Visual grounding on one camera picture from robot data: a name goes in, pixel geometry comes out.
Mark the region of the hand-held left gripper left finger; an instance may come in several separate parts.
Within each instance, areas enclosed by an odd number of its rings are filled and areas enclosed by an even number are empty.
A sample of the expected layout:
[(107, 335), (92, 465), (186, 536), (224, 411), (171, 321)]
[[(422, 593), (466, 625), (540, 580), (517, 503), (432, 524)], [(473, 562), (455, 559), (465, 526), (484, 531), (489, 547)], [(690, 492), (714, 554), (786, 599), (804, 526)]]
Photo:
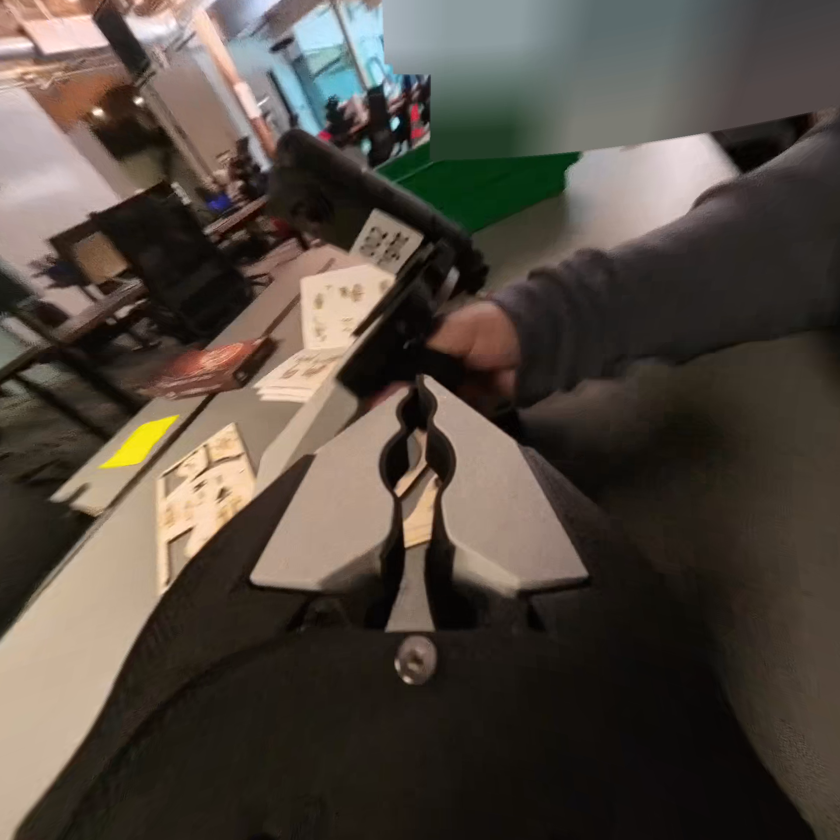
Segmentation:
[(335, 594), (374, 582), (398, 593), (405, 546), (395, 484), (407, 470), (403, 408), (411, 397), (398, 387), (299, 459), (302, 478), (250, 572), (254, 586)]

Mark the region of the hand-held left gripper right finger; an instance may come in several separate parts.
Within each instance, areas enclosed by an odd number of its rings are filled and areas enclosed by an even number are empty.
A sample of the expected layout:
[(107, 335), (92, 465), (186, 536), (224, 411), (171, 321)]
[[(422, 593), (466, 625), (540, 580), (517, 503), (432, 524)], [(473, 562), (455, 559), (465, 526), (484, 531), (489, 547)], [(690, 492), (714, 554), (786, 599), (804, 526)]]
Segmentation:
[(434, 378), (420, 378), (427, 462), (440, 482), (434, 522), (454, 550), (453, 573), (501, 595), (589, 580), (523, 449)]

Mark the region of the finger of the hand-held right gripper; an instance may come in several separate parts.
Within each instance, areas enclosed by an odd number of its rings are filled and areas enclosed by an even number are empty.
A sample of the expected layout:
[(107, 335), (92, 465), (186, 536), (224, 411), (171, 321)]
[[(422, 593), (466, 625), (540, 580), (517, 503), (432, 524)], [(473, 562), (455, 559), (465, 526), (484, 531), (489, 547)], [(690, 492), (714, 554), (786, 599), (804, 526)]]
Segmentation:
[(361, 399), (342, 384), (322, 384), (270, 442), (257, 470), (257, 488), (266, 489), (304, 455), (314, 454), (353, 420)]

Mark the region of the small wooden model part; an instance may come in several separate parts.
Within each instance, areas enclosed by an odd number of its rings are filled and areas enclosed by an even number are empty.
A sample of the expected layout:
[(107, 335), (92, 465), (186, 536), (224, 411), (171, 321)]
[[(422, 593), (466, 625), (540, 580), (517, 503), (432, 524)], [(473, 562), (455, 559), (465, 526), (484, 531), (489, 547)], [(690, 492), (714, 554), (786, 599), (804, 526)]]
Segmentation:
[(420, 455), (415, 465), (396, 482), (397, 499), (404, 503), (418, 487), (419, 496), (402, 519), (403, 545), (406, 550), (429, 543), (433, 535), (440, 480), (437, 473), (428, 467), (425, 455)]

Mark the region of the person's right forearm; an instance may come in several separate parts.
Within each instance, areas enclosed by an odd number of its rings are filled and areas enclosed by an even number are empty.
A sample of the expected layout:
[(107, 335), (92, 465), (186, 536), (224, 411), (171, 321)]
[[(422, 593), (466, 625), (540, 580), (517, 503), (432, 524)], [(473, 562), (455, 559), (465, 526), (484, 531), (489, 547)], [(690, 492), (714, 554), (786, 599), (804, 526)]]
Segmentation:
[(702, 193), (671, 223), (585, 248), (493, 300), (520, 345), (532, 406), (641, 361), (681, 363), (839, 320), (839, 122)]

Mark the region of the wooden parts sheet yellow etching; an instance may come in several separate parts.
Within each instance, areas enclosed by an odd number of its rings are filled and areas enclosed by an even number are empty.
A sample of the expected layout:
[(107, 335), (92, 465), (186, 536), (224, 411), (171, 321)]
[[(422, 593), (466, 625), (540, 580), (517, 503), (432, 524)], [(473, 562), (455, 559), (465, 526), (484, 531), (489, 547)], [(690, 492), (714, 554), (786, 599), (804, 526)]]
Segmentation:
[(155, 481), (158, 595), (255, 493), (256, 474), (234, 423), (160, 473)]

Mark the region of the person's right hand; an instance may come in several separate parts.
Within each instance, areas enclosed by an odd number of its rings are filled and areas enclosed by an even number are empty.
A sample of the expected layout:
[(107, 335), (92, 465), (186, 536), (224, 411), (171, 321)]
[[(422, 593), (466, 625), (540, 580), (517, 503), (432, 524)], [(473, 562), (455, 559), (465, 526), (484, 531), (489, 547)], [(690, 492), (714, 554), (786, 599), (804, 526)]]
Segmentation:
[(522, 351), (512, 320), (496, 303), (479, 301), (448, 314), (426, 346), (458, 361), (464, 397), (513, 401)]

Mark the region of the white instruction booklet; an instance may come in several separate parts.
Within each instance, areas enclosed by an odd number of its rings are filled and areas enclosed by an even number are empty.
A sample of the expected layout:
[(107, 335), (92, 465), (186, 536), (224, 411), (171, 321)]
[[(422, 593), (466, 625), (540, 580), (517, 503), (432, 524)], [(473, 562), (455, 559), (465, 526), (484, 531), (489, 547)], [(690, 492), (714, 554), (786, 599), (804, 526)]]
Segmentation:
[(306, 403), (354, 341), (354, 331), (395, 284), (377, 266), (334, 269), (301, 279), (302, 349), (255, 384), (268, 403)]

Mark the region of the dark red-brown product box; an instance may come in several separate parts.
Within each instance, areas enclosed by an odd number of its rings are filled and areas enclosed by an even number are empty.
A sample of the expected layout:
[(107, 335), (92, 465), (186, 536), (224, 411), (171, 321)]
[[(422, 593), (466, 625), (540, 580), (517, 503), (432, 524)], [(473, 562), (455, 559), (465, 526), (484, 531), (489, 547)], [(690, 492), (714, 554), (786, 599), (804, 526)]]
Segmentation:
[(277, 348), (271, 337), (189, 350), (158, 371), (138, 393), (179, 400), (245, 387)]

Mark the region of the yellow sticky note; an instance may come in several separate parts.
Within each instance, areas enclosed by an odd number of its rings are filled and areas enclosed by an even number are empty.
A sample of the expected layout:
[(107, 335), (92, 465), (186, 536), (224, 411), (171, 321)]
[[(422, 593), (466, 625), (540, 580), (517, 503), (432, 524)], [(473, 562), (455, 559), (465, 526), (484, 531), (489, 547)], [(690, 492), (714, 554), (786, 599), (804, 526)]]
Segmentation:
[(179, 418), (179, 415), (166, 416), (138, 426), (119, 449), (99, 465), (99, 469), (120, 469), (142, 464)]

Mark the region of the green plastic bin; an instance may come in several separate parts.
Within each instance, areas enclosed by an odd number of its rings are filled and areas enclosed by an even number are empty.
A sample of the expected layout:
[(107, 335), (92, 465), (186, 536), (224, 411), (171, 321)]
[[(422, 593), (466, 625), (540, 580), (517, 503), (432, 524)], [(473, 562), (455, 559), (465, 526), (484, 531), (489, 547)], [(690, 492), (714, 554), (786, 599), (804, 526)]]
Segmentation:
[(514, 158), (438, 160), (424, 143), (376, 168), (474, 234), (561, 195), (581, 152)]

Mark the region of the black mesh office chair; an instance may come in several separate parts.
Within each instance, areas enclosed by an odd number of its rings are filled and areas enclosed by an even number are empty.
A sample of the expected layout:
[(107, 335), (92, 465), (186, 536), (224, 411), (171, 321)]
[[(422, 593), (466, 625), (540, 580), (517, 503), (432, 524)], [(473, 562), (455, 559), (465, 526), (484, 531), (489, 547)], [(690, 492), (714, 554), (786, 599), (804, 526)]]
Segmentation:
[(142, 280), (156, 325), (181, 343), (214, 339), (255, 299), (252, 283), (167, 182), (89, 218)]

